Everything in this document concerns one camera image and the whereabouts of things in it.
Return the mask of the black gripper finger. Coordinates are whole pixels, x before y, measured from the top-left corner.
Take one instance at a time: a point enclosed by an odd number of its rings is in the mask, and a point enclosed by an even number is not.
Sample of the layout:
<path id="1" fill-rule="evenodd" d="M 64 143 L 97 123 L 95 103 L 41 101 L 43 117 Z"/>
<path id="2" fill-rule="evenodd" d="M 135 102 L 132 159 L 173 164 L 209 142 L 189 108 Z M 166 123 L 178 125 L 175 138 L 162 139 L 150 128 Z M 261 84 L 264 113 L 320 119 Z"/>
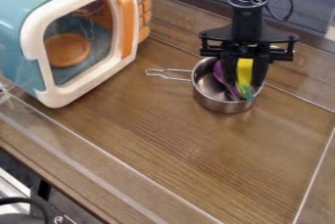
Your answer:
<path id="1" fill-rule="evenodd" d="M 227 52 L 222 52 L 219 55 L 223 78 L 231 87 L 235 86 L 237 82 L 237 60 L 235 56 Z"/>
<path id="2" fill-rule="evenodd" d="M 268 56 L 257 56 L 253 59 L 252 64 L 252 78 L 250 78 L 250 84 L 252 84 L 252 90 L 257 91 L 260 88 L 262 81 L 265 79 L 266 71 L 269 66 L 269 57 Z"/>

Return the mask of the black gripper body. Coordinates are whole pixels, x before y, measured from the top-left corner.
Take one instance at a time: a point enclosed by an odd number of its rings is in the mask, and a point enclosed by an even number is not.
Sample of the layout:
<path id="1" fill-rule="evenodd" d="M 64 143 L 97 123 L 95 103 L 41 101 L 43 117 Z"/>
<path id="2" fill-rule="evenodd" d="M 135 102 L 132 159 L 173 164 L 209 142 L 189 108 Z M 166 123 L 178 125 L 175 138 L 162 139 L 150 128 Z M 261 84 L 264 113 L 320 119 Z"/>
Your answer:
<path id="1" fill-rule="evenodd" d="M 266 24 L 262 8 L 269 0 L 226 0 L 233 9 L 231 23 L 198 34 L 203 57 L 265 58 L 290 62 L 298 36 Z"/>

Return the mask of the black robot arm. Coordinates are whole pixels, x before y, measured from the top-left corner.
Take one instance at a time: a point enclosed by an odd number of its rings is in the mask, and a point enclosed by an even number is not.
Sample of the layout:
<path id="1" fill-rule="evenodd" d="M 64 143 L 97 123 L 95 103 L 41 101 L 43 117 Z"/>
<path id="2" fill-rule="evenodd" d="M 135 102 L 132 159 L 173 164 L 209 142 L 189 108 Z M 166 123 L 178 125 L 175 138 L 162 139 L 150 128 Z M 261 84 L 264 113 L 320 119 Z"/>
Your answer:
<path id="1" fill-rule="evenodd" d="M 231 23 L 203 30 L 198 34 L 199 54 L 218 59 L 229 85 L 240 84 L 237 64 L 242 59 L 252 60 L 250 85 L 258 87 L 266 75 L 268 65 L 276 61 L 293 60 L 294 44 L 298 36 L 270 27 L 262 19 L 262 10 L 277 21 L 285 21 L 288 15 L 278 18 L 268 8 L 269 0 L 226 0 L 233 10 Z"/>

